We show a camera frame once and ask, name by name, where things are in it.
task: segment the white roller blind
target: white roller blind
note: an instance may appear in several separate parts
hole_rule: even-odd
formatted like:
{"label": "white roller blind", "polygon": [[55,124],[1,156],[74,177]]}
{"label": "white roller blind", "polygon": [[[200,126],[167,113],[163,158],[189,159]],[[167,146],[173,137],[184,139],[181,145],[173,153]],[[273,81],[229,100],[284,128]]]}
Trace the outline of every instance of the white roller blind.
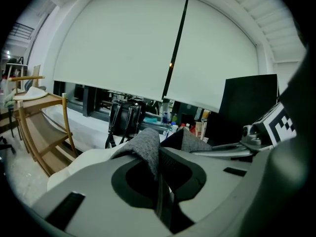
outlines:
{"label": "white roller blind", "polygon": [[225,79],[258,75],[256,48],[225,15],[189,0],[167,98],[218,111]]}
{"label": "white roller blind", "polygon": [[54,79],[160,100],[185,0],[92,0],[70,28]]}

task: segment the black handbag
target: black handbag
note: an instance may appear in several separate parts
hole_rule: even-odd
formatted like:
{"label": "black handbag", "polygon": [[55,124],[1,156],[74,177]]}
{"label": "black handbag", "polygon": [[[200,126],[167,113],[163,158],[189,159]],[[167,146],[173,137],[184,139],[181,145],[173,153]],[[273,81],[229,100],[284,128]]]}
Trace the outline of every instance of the black handbag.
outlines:
{"label": "black handbag", "polygon": [[140,124],[145,118],[145,113],[146,103],[142,100],[113,101],[105,148],[109,146],[109,143],[112,148],[116,146],[113,135],[122,136],[120,144],[124,142],[125,137],[128,139],[134,138],[139,132]]}

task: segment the computer monitor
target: computer monitor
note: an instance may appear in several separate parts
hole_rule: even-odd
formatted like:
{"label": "computer monitor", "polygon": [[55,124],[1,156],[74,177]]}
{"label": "computer monitor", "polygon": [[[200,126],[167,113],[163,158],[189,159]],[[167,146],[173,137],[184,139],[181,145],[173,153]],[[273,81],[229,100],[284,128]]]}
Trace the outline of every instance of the computer monitor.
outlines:
{"label": "computer monitor", "polygon": [[197,113],[197,109],[198,108],[196,106],[175,101],[171,115],[178,115],[176,121],[176,124],[178,125],[180,125],[181,123],[189,123],[190,125],[194,125],[194,117]]}
{"label": "computer monitor", "polygon": [[238,142],[242,128],[253,124],[277,103],[277,75],[226,79],[216,120],[206,135],[212,146]]}

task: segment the gray fabric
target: gray fabric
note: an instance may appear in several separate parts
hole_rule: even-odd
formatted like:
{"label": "gray fabric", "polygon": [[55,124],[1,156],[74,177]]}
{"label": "gray fabric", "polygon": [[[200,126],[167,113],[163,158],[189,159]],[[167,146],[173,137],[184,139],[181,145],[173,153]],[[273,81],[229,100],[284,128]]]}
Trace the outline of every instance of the gray fabric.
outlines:
{"label": "gray fabric", "polygon": [[159,133],[151,128],[146,128],[137,134],[135,138],[126,143],[126,145],[117,150],[110,159],[136,153],[147,162],[155,180],[158,180],[159,146]]}
{"label": "gray fabric", "polygon": [[[158,180],[159,147],[159,133],[151,128],[146,128],[126,145],[118,149],[110,159],[136,153],[148,164],[154,179]],[[195,137],[189,130],[184,129],[181,150],[188,153],[197,150],[211,151],[212,147]]]}
{"label": "gray fabric", "polygon": [[184,129],[181,150],[188,153],[199,150],[211,151],[212,146],[197,138],[189,130]]}
{"label": "gray fabric", "polygon": [[[28,80],[24,85],[25,91],[28,91],[32,87],[32,84],[33,84],[33,79]],[[39,86],[38,88],[44,91],[46,90],[46,86]]]}

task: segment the chair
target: chair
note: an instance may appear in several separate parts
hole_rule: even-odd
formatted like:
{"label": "chair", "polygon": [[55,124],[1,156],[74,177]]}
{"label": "chair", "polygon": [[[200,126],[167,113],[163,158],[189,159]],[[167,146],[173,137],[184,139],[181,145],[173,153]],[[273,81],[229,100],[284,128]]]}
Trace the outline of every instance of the chair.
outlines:
{"label": "chair", "polygon": [[[26,65],[21,65],[22,67],[22,71],[21,71],[21,76],[24,75],[24,72],[23,72],[23,68],[24,66]],[[33,74],[32,76],[38,76],[39,75],[39,72],[40,72],[40,65],[38,66],[35,66],[34,69],[33,69]],[[18,90],[18,83],[16,83],[16,93],[17,93],[17,90]],[[45,86],[39,86],[39,80],[38,79],[30,79],[28,80],[25,85],[24,85],[24,89],[26,91],[28,91],[30,89],[30,87],[33,86],[33,87],[37,87],[37,88],[40,88],[42,90],[46,90],[46,87]],[[13,123],[12,123],[12,112],[13,112],[13,109],[14,109],[14,105],[10,105],[7,107],[8,108],[8,114],[9,114],[9,123],[10,123],[10,130],[11,130],[11,134],[12,134],[12,137],[14,138],[14,135],[13,135]],[[21,138],[21,133],[20,133],[20,129],[19,129],[19,125],[17,125],[17,129],[18,129],[18,133],[19,133],[19,137],[20,137],[20,140],[22,140]]]}
{"label": "chair", "polygon": [[[43,77],[22,77],[11,78],[11,80],[17,83],[21,80],[41,78]],[[25,94],[26,92],[16,92],[16,95]],[[58,104],[63,106],[65,127],[53,121],[42,111],[43,108]],[[17,101],[14,105],[14,114],[21,128],[27,151],[48,176],[64,169],[78,156],[69,128],[65,93],[62,97],[47,94],[35,100]],[[67,139],[72,151],[62,144]]]}

